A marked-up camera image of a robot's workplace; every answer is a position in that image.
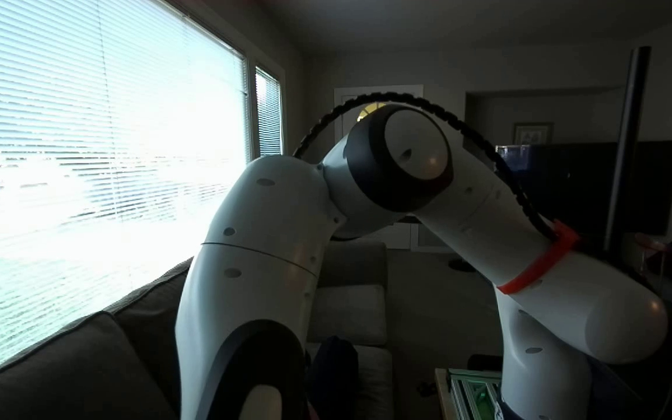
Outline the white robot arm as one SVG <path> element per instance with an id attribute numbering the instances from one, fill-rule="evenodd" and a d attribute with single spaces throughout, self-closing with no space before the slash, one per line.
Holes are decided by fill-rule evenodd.
<path id="1" fill-rule="evenodd" d="M 519 420 L 587 420 L 594 360 L 633 364 L 665 343 L 668 312 L 653 293 L 578 252 L 569 227 L 534 221 L 431 118 L 388 106 L 324 162 L 261 157 L 226 195 L 179 297 L 179 417 L 301 420 L 326 245 L 405 217 L 496 289 L 501 409 Z"/>

